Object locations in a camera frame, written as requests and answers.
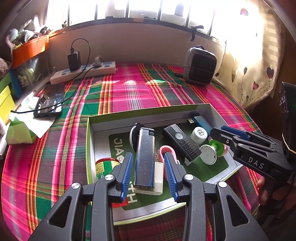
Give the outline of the black white round gadget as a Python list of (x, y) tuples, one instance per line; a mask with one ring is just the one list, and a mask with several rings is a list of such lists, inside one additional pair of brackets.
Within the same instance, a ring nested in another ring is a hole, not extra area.
[(145, 128), (145, 126), (141, 123), (135, 123), (129, 132), (129, 143), (134, 152), (137, 151), (138, 136), (141, 128)]

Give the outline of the black smartphone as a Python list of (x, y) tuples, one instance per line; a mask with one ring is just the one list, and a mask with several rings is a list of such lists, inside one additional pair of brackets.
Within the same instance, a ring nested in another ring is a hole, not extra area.
[(37, 101), (35, 118), (59, 117), (62, 114), (65, 84), (47, 84)]

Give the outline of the blue translucent case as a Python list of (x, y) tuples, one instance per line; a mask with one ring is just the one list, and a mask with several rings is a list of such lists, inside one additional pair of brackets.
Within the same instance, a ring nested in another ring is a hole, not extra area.
[(190, 118), (188, 118), (188, 122), (202, 127), (207, 132), (208, 136), (210, 136), (210, 132), (213, 129), (213, 126), (207, 121), (205, 117), (203, 117), (199, 113), (193, 114)]

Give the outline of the black remote device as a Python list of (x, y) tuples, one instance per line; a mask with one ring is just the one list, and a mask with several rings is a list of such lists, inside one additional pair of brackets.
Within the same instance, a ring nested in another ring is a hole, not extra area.
[(163, 129), (162, 135), (187, 166), (191, 165), (201, 155), (198, 146), (189, 139), (178, 125), (167, 126)]

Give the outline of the red lid small jar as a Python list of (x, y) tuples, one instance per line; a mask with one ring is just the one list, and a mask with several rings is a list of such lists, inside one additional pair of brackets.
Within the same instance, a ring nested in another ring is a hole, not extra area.
[(96, 173), (96, 180), (99, 180), (106, 175), (112, 173), (112, 170), (115, 166), (119, 165), (120, 162), (116, 158), (108, 157), (108, 158), (101, 158), (95, 163), (95, 173)]

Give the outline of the white round small bottle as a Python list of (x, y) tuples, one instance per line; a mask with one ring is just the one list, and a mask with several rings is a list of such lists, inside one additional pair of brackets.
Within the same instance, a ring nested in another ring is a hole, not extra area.
[(195, 127), (190, 135), (190, 139), (197, 145), (203, 144), (208, 138), (208, 133), (206, 130), (200, 126)]

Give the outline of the small grey fan heater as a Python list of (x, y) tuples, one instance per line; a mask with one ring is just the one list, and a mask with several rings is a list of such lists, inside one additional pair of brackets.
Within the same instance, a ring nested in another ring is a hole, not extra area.
[(208, 85), (215, 74), (217, 57), (198, 45), (188, 50), (183, 68), (183, 78), (187, 82)]

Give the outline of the white power strip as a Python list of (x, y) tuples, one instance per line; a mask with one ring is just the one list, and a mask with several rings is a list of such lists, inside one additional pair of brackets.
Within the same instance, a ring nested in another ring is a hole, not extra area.
[(76, 71), (70, 71), (70, 69), (58, 71), (50, 78), (50, 82), (51, 84), (60, 84), (70, 80), (115, 73), (116, 63), (114, 61), (102, 62), (100, 67), (95, 67), (93, 64), (89, 64), (87, 67), (83, 65), (79, 70)]

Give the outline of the green tissue pack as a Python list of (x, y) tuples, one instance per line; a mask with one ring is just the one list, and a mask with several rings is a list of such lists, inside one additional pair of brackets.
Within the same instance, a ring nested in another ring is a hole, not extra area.
[(36, 137), (37, 136), (29, 130), (23, 121), (15, 118), (10, 122), (10, 126), (6, 134), (6, 142), (8, 145), (32, 144)]

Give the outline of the heart pattern curtain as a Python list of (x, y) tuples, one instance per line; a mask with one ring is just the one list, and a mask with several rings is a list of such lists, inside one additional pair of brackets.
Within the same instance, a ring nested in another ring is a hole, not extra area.
[(214, 79), (244, 109), (274, 96), (285, 26), (265, 1), (218, 1), (212, 36), (223, 49)]

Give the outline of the white charger block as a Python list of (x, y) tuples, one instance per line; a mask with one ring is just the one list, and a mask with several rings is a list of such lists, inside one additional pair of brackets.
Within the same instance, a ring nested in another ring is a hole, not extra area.
[(164, 164), (162, 162), (155, 162), (154, 165), (154, 188), (144, 189), (134, 187), (134, 193), (159, 196), (163, 193), (164, 182)]

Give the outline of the plaid bed cover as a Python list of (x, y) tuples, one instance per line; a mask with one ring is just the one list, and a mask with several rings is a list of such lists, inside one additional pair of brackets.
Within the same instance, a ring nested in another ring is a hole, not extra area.
[(180, 72), (171, 65), (118, 64), (114, 75), (68, 83), (62, 115), (43, 137), (8, 148), (1, 168), (1, 229), (8, 228), (14, 240), (27, 240), (70, 184), (86, 184), (86, 128), (92, 115), (209, 103), (229, 126), (259, 132), (219, 85), (194, 86), (177, 78)]

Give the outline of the white paper sheet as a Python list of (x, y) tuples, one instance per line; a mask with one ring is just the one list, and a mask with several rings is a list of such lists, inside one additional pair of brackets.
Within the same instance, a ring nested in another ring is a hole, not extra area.
[[(37, 104), (38, 97), (34, 96), (34, 93), (31, 92), (28, 94), (21, 102), (20, 106), (16, 111), (27, 111), (33, 110)], [(44, 117), (44, 118), (35, 118), (33, 113), (10, 113), (10, 120), (17, 118), (19, 121), (25, 123), (27, 128), (31, 130), (38, 138), (43, 137), (47, 130), (52, 126), (55, 117)]]

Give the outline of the brown cloth bag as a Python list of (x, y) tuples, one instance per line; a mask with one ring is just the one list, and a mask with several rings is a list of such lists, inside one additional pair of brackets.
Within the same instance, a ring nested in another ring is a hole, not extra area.
[(10, 36), (7, 35), (5, 40), (1, 43), (0, 50), (0, 80), (2, 80), (13, 62), (13, 43), (10, 41)]

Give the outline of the white green spool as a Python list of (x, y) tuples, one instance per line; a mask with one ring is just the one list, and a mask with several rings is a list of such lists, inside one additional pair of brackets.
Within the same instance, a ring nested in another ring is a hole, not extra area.
[(225, 146), (219, 141), (211, 139), (208, 144), (204, 144), (200, 147), (200, 159), (206, 165), (214, 165), (218, 157), (225, 155)]

